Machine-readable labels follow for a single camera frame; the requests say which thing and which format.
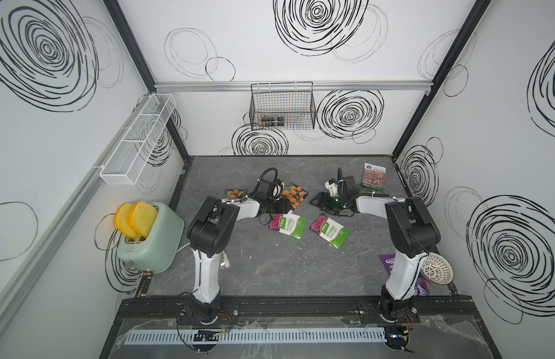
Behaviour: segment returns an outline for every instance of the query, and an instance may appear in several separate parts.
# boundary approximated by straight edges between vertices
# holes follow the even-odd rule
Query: black metal frame
[[[489,7],[491,1],[492,0],[475,1],[475,4],[473,5],[473,8],[469,12],[469,15],[465,19],[463,26],[461,26],[461,29],[457,33],[457,37],[455,38],[454,43],[449,48],[447,55],[445,55],[445,59],[443,60],[443,62],[439,66],[439,69],[437,70],[437,73],[433,77],[432,90],[429,91],[427,96],[424,96],[421,99],[421,102],[419,103],[419,105],[417,105],[417,109],[413,113],[409,124],[407,125],[405,131],[403,131],[403,134],[401,135],[401,138],[397,142],[397,146],[395,146],[395,149],[393,150],[393,161],[396,161],[399,155],[403,152],[403,149],[407,145],[407,142],[411,138],[411,135],[413,135],[413,133],[415,132],[419,121],[421,121],[421,119],[425,115],[425,112],[429,108],[429,105],[432,103],[433,99],[437,95],[437,90],[441,87],[441,84],[447,78],[449,71],[451,71],[451,68],[455,64],[455,61],[457,61],[459,54],[461,54],[461,51],[465,47],[465,44],[469,40],[469,37],[475,30],[475,27],[481,20],[485,11],[487,10],[487,7]]]
[[[469,13],[465,23],[461,27],[457,37],[454,40],[449,52],[442,62],[435,78],[433,79],[433,90],[430,91],[419,103],[415,113],[411,117],[403,135],[399,139],[396,148],[390,155],[395,168],[401,178],[403,187],[408,195],[411,191],[407,183],[403,179],[403,175],[396,164],[396,159],[402,153],[415,131],[419,121],[423,118],[425,112],[429,108],[432,100],[437,94],[437,89],[445,81],[445,78],[454,62],[461,53],[463,47],[467,43],[470,35],[482,18],[485,10],[491,3],[491,0],[476,0],[471,12]],[[140,48],[134,38],[134,35],[126,21],[126,18],[118,4],[117,0],[104,0],[110,16],[112,17],[118,32],[120,33],[126,48],[128,49],[136,68],[148,91],[154,92],[155,81],[152,73],[141,53]],[[191,168],[192,157],[189,156],[182,140],[173,123],[168,121],[166,125],[174,144],[184,160],[185,172],[178,178],[175,190],[170,201],[170,208],[175,209],[178,206],[182,189],[186,183],[189,169]],[[116,341],[116,337],[126,319],[131,318],[147,318],[147,319],[163,319],[177,318],[185,324],[194,325],[191,316],[186,318],[178,318],[180,305],[189,305],[189,298],[180,296],[147,296],[149,284],[152,280],[152,273],[144,273],[135,298],[125,299],[122,301],[112,328],[110,329],[106,343],[104,344],[100,358],[107,358]],[[494,358],[501,358],[495,343],[493,342],[489,331],[469,296],[459,295],[457,288],[452,284],[449,289],[454,295],[452,296],[427,296],[415,299],[414,305],[417,309],[417,315],[410,312],[415,321],[419,320],[418,316],[424,315],[471,315],[489,345],[489,349]],[[264,317],[341,317],[346,320],[353,320],[353,323],[375,323],[378,326],[394,326],[379,318],[376,312],[376,306],[381,297],[379,296],[304,296],[304,297],[281,297],[281,296],[222,296],[220,299],[220,308],[231,314],[235,323],[243,323],[244,320],[251,320]]]
[[[238,327],[260,318],[291,318],[291,317],[335,317],[351,326],[375,324],[383,327],[406,325],[405,320],[397,324],[387,323],[376,311],[380,296],[222,296],[220,309],[229,313],[232,322]],[[151,296],[145,299],[124,299],[106,343],[101,351],[100,359],[107,359],[124,320],[147,319],[161,320],[176,318],[180,325],[191,325],[195,328],[219,327],[216,323],[204,326],[193,320],[189,315],[179,317],[180,307],[189,305],[191,299],[180,296]],[[470,296],[427,296],[418,297],[414,301],[415,311],[409,312],[415,322],[423,316],[430,315],[470,315],[475,320],[483,339],[495,359],[501,355],[475,303]]]

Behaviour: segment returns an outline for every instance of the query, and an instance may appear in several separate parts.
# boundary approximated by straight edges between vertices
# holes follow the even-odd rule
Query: plastic sheet
[[[443,333],[460,335],[466,339],[474,340],[487,346],[487,342],[483,339],[479,330],[470,322],[470,320],[474,322],[472,317],[468,317],[467,320],[464,320],[464,318],[456,315],[444,319],[442,315],[433,315],[431,317],[420,317],[420,319],[421,325],[437,328]]]
[[[124,320],[114,346],[110,351],[109,359],[119,358],[120,351],[124,345],[124,341],[132,330],[136,329],[173,329],[176,327],[176,319],[168,318],[164,320]],[[191,327],[179,326],[180,329],[187,329]]]

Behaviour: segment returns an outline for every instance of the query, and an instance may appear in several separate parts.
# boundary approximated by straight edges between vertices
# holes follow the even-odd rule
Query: white wall panel
[[[424,91],[341,91],[328,97],[339,107],[326,106],[322,100],[328,94],[314,93],[314,130],[247,129],[249,92],[180,92],[174,97],[193,156],[389,154]],[[372,111],[382,114],[379,122]]]
[[[501,355],[555,358],[555,1],[496,0],[476,32],[398,164]]]
[[[15,29],[0,29],[1,298],[146,89],[101,1],[1,1],[0,21]],[[167,133],[161,143],[161,165],[136,186],[101,185],[4,331],[0,359],[98,357],[112,285],[130,292],[139,275],[112,270],[112,216],[96,232],[104,250],[95,228],[124,202],[168,203],[182,163]]]
[[[443,34],[459,29],[474,2],[120,3],[156,81],[167,82],[212,81],[205,72],[206,62],[212,57],[229,60],[236,69],[234,80],[238,81],[420,79],[417,64],[426,47]],[[316,31],[309,31],[310,25]],[[295,32],[300,39],[295,39]],[[454,36],[446,36],[432,59],[434,56],[440,62],[453,40]],[[209,72],[218,81],[230,80],[233,73],[225,60],[213,70],[212,66]]]

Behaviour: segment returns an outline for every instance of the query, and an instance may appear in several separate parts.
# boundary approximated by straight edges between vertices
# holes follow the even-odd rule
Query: yellow bread slice
[[[158,216],[158,210],[153,205],[140,201],[130,211],[130,226],[142,237],[147,238]]]
[[[131,203],[124,203],[118,208],[114,215],[114,227],[123,233],[126,237],[135,239],[138,235],[136,231],[130,226],[130,212],[134,208]]]

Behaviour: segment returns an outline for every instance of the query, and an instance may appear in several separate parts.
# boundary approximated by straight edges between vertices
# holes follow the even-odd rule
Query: wire basket
[[[252,130],[313,130],[316,126],[313,82],[257,83],[251,89]]]
[[[437,253],[430,253],[421,264],[423,276],[437,284],[449,284],[454,279],[454,269],[447,259]]]
[[[106,183],[136,184],[175,105],[171,94],[150,95],[100,171]]]

